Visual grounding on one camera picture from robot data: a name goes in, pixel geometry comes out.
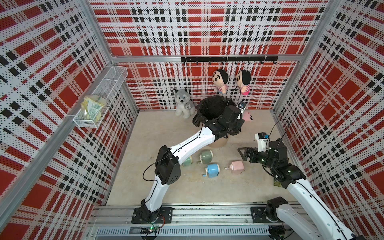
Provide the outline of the yellow green packet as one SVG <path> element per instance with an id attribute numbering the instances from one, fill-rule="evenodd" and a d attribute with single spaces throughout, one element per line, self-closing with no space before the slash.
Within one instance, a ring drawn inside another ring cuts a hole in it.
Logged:
<path id="1" fill-rule="evenodd" d="M 102 110 L 106 105 L 106 99 L 99 96 L 85 96 L 81 103 L 81 119 L 99 121 L 102 116 Z"/>

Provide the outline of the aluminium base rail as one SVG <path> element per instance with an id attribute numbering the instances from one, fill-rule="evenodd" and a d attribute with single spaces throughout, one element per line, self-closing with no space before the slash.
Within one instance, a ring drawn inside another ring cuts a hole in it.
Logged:
<path id="1" fill-rule="evenodd" d="M 136 206 L 97 207 L 91 214 L 86 240 L 298 240 L 286 223 L 262 216 L 265 203 L 168 204 L 149 224 Z"/>

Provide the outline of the hanging cartoon doll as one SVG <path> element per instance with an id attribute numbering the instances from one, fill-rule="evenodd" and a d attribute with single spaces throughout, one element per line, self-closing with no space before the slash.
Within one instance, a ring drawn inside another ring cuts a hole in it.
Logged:
<path id="1" fill-rule="evenodd" d="M 235 80 L 241 94 L 247 96 L 250 93 L 251 73 L 247 70 L 239 70 Z"/>
<path id="2" fill-rule="evenodd" d="M 215 70 L 213 72 L 213 84 L 215 85 L 214 91 L 219 95 L 225 95 L 228 90 L 229 76 L 225 70 Z"/>

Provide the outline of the black trash bag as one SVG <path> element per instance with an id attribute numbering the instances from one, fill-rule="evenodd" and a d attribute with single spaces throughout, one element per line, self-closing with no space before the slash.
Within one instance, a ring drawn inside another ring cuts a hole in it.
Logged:
<path id="1" fill-rule="evenodd" d="M 237 106 L 236 103 L 227 97 L 220 95 L 211 96 L 203 99 L 196 107 L 197 113 L 192 123 L 196 127 L 200 127 L 207 121 L 218 118 L 229 106 Z"/>

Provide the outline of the right hanging cartoon doll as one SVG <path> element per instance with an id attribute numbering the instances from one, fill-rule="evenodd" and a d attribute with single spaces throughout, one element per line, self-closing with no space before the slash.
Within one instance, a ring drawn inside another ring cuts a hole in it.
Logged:
<path id="1" fill-rule="evenodd" d="M 239 70 L 235 80 L 241 94 L 247 96 L 250 93 L 251 73 L 247 70 Z"/>

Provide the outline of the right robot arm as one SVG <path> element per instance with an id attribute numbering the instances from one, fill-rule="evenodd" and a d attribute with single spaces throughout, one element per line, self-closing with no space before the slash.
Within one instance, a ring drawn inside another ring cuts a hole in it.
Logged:
<path id="1" fill-rule="evenodd" d="M 256 148 L 238 148 L 243 161 L 261 164 L 263 169 L 299 202 L 309 220 L 298 214 L 282 197 L 268 200 L 265 217 L 271 222 L 282 221 L 304 240 L 363 240 L 326 206 L 316 194 L 299 167 L 289 163 L 288 150 L 282 139 L 258 139 Z"/>

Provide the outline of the left hanging cartoon doll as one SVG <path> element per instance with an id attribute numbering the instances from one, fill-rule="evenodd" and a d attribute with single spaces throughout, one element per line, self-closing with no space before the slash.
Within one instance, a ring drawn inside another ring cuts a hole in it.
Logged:
<path id="1" fill-rule="evenodd" d="M 228 90 L 229 76 L 225 70 L 215 70 L 213 72 L 213 84 L 215 85 L 214 91 L 219 95 L 225 95 Z"/>

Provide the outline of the dark floral cloth strip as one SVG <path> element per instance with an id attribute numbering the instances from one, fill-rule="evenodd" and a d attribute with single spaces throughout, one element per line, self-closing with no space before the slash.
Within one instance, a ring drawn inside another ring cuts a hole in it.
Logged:
<path id="1" fill-rule="evenodd" d="M 274 178 L 274 186 L 279 188 L 283 187 L 282 184 L 276 178 Z"/>

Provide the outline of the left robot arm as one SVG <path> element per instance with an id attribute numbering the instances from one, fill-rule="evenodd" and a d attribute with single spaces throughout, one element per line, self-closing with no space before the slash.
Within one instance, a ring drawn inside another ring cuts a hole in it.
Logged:
<path id="1" fill-rule="evenodd" d="M 181 177 L 181 165 L 203 147 L 221 138 L 240 133 L 245 122 L 243 113 L 246 108 L 247 104 L 244 102 L 224 106 L 221 113 L 214 118 L 198 113 L 198 124 L 202 127 L 196 134 L 171 148 L 162 146 L 156 161 L 152 164 L 155 166 L 155 177 L 152 180 L 154 184 L 148 197 L 141 201 L 136 215 L 145 222 L 154 222 L 160 214 L 163 198 L 169 186 Z"/>

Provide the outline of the light green pencil sharpener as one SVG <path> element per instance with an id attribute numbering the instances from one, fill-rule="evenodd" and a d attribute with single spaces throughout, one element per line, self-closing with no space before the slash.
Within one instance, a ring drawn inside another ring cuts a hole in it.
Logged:
<path id="1" fill-rule="evenodd" d="M 184 162 L 183 162 L 183 166 L 184 167 L 188 167 L 188 166 L 191 166 L 193 164 L 193 158 L 192 156 L 189 156 Z"/>

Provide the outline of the grey husky plush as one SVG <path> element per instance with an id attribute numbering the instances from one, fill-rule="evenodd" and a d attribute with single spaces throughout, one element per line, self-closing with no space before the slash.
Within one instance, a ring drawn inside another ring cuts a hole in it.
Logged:
<path id="1" fill-rule="evenodd" d="M 173 93 L 177 104 L 176 116 L 183 116 L 184 119 L 188 119 L 196 110 L 191 95 L 187 89 L 173 89 Z"/>

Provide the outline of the pink plush toy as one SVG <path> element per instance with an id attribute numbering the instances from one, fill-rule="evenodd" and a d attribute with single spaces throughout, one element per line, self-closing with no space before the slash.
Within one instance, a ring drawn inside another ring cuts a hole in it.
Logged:
<path id="1" fill-rule="evenodd" d="M 251 115 L 251 112 L 249 112 L 249 111 L 245 111 L 245 112 L 243 112 L 243 117 L 242 117 L 242 119 L 243 119 L 245 122 L 250 122 L 250 121 L 253 121 L 253 120 L 254 120 L 253 116 Z"/>

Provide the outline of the black hook rail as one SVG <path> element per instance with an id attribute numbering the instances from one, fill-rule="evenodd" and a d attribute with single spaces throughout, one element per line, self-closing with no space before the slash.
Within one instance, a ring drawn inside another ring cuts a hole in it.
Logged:
<path id="1" fill-rule="evenodd" d="M 181 57 L 183 63 L 212 63 L 212 62 L 277 62 L 278 56 L 256 56 L 256 57 Z"/>

